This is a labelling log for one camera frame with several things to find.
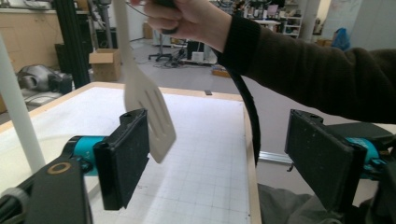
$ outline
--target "cardboard box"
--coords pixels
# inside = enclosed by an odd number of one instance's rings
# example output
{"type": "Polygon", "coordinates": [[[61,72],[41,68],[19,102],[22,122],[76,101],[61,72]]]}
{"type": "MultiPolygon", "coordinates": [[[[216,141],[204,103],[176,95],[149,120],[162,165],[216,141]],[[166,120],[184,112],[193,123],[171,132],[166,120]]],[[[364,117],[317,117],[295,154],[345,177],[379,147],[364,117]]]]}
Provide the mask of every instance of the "cardboard box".
{"type": "Polygon", "coordinates": [[[118,49],[98,49],[90,54],[95,81],[117,81],[120,78],[120,51],[118,49]]]}
{"type": "Polygon", "coordinates": [[[90,11],[90,8],[88,7],[87,0],[77,0],[77,5],[78,5],[78,8],[80,8],[83,11],[90,11]]]}
{"type": "Polygon", "coordinates": [[[143,33],[145,34],[145,39],[152,39],[152,28],[146,21],[143,23],[143,33]]]}
{"type": "Polygon", "coordinates": [[[332,45],[332,41],[330,39],[318,39],[317,44],[323,47],[330,47],[332,45]]]}
{"type": "Polygon", "coordinates": [[[0,95],[0,113],[6,112],[6,111],[7,111],[6,104],[4,103],[3,98],[0,95]]]}

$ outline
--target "wall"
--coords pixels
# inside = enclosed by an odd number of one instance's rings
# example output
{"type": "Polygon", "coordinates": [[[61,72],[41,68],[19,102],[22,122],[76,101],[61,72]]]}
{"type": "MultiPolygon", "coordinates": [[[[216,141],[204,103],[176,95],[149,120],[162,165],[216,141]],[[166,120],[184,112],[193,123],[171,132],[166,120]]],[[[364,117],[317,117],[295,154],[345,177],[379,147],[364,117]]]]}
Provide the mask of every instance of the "wall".
{"type": "Polygon", "coordinates": [[[303,26],[300,32],[300,38],[305,42],[311,42],[312,34],[315,27],[315,20],[318,17],[318,8],[320,0],[301,0],[299,8],[303,13],[303,26]]]}
{"type": "Polygon", "coordinates": [[[346,28],[351,35],[355,21],[361,8],[362,0],[332,0],[323,26],[322,37],[332,39],[339,28],[346,28]]]}
{"type": "Polygon", "coordinates": [[[352,47],[396,49],[396,0],[364,0],[350,41],[352,47]]]}
{"type": "Polygon", "coordinates": [[[325,22],[327,18],[327,13],[329,12],[331,0],[320,0],[320,5],[318,9],[318,18],[320,19],[320,24],[325,22]]]}

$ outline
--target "black cable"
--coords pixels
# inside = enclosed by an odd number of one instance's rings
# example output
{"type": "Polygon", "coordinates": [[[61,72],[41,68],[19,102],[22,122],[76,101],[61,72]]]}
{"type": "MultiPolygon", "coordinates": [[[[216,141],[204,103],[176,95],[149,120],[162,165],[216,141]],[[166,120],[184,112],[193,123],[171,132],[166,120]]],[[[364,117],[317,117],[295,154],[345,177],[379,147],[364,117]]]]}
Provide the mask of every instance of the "black cable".
{"type": "Polygon", "coordinates": [[[254,105],[253,96],[248,90],[248,86],[245,83],[244,79],[238,74],[236,74],[231,69],[226,68],[227,72],[230,74],[230,77],[233,79],[236,88],[239,90],[239,93],[244,100],[245,106],[247,108],[247,113],[250,118],[250,126],[252,132],[252,143],[253,143],[253,151],[254,151],[254,161],[257,166],[257,162],[259,161],[260,150],[262,146],[262,134],[260,130],[260,121],[259,115],[257,114],[257,108],[254,105]]]}

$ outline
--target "dark sleeve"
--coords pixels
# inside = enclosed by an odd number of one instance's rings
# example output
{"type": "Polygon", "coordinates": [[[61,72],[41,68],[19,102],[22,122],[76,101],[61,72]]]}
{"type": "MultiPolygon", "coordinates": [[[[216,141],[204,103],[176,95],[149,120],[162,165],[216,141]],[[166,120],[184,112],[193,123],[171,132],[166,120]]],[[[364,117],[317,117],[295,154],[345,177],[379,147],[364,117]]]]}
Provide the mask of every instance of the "dark sleeve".
{"type": "Polygon", "coordinates": [[[343,52],[233,18],[219,63],[324,113],[396,124],[396,49],[343,52]]]}

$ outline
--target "white cabinet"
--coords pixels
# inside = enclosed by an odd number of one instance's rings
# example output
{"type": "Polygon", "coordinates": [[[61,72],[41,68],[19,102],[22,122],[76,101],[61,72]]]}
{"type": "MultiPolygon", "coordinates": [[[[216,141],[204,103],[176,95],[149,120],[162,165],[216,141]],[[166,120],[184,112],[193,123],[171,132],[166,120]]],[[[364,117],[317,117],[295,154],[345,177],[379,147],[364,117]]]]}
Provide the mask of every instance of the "white cabinet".
{"type": "Polygon", "coordinates": [[[283,35],[298,38],[301,31],[301,24],[303,17],[285,17],[285,24],[283,25],[283,35]]]}

